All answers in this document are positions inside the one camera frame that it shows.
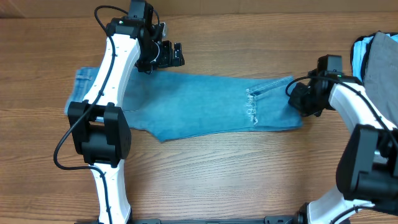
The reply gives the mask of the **light blue denim jeans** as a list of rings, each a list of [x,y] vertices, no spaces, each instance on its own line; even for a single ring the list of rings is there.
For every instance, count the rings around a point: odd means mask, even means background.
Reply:
[[[130,128],[160,142],[216,133],[285,131],[302,119],[285,94],[291,76],[247,79],[133,69],[121,108]]]

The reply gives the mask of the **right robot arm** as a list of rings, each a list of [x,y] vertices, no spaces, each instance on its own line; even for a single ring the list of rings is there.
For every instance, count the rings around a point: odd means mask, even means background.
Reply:
[[[397,215],[397,126],[367,97],[358,78],[343,73],[339,55],[318,59],[316,69],[291,81],[285,93],[301,116],[337,111],[350,138],[336,170],[336,185],[304,204],[292,223],[349,223],[361,210]]]

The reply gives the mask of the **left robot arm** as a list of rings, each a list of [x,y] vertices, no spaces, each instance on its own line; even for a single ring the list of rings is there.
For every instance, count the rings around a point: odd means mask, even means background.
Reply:
[[[132,0],[121,18],[102,25],[106,50],[98,74],[81,102],[71,102],[70,129],[57,144],[53,161],[67,137],[83,156],[83,170],[93,174],[100,214],[97,223],[132,223],[124,178],[124,162],[131,148],[131,130],[122,111],[133,68],[146,74],[158,68],[184,65],[180,43],[164,40],[166,25],[154,22],[157,11],[147,1]]]

